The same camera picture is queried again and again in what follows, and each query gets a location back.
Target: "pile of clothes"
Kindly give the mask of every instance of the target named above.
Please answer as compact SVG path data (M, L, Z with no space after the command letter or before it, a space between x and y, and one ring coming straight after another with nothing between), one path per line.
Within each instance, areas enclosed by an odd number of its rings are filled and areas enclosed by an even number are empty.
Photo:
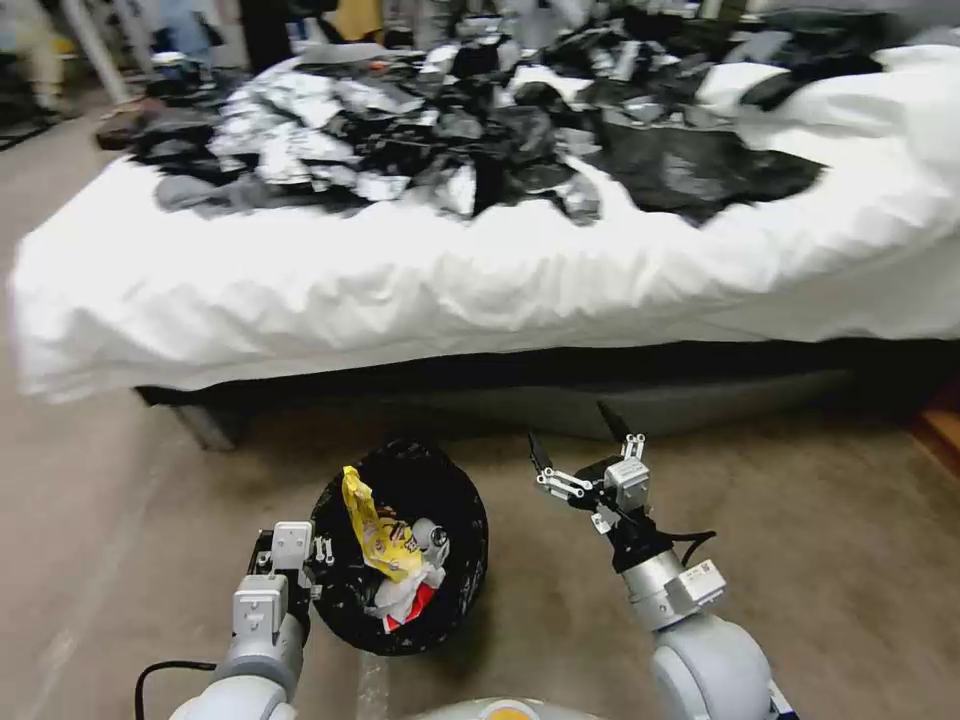
M778 44L766 59L790 72L743 102L770 110L807 82L882 70L870 57L885 43L878 17L778 17ZM569 162L577 157L621 182L638 208L699 225L731 203L803 191L822 170L745 147L697 106L706 74L735 47L731 31L623 5L532 57L500 32L427 55L320 48L247 82L215 114L155 116L133 154L192 178L160 184L164 207L206 216L313 203L350 212L416 193L463 220L495 204L548 198L589 225L602 208ZM548 83L511 83L523 65L592 82L567 102Z

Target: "metal bracket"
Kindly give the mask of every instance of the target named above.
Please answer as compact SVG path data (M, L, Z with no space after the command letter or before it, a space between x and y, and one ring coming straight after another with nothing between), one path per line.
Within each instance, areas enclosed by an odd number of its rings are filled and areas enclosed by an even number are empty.
M544 490L561 500L569 500L571 497L582 498L588 490L593 490L593 483L553 468L544 468L543 472L537 475L537 484L542 485Z
M636 458L640 460L643 457L643 447L647 441L645 435L627 435L623 445L620 446L620 454L623 459Z

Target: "beige carpet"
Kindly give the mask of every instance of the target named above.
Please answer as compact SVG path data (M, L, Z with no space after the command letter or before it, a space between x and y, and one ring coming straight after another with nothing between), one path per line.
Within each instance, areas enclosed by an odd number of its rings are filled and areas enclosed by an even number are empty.
M96 171L88 133L73 123L0 154L5 266ZM257 529L305 517L340 465L402 430L437 436L474 479L492 545L462 632L382 668L390 717L498 693L659 717L651 643L608 546L585 514L535 489L521 432L367 404L266 416L241 452L209 455L127 393L60 407L19 397L5 342L0 717L127 719L144 665L219 659ZM613 449L544 443L571 470ZM700 555L729 582L718 610L760 641L801 717L956 717L960 482L909 435L801 413L651 442L646 460L663 528L720 533ZM356 717L359 654L319 623L307 651L301 716ZM158 676L149 717L204 679Z

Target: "bed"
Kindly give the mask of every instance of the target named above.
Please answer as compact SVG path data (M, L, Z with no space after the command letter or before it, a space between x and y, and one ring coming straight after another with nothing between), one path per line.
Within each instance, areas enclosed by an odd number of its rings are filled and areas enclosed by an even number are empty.
M767 114L736 99L779 70L715 67L704 106L752 147L828 169L699 229L585 164L603 217L584 228L546 201L470 224L403 200L207 221L161 211L156 171L117 160L20 245L21 389L64 401L558 347L958 338L960 49L882 55L887 72Z

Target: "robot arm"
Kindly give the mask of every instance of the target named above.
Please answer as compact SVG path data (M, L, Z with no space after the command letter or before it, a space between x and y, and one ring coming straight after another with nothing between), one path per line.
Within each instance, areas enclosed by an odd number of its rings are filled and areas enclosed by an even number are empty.
M333 562L330 540L314 538L312 523L281 522L260 533L233 593L227 656L214 682L171 720L293 720L310 601L321 589L309 570L314 559Z
M726 588L710 561L687 568L700 544L715 533L661 532L649 515L650 471L644 437L631 434L603 403L600 411L622 442L619 458L575 475L555 470L536 437L530 457L537 483L554 497L591 512L594 528L613 545L614 570L627 586L639 620L654 635L651 670L670 720L795 720L773 682L770 665L743 628L706 613ZM683 560L675 541L690 541Z

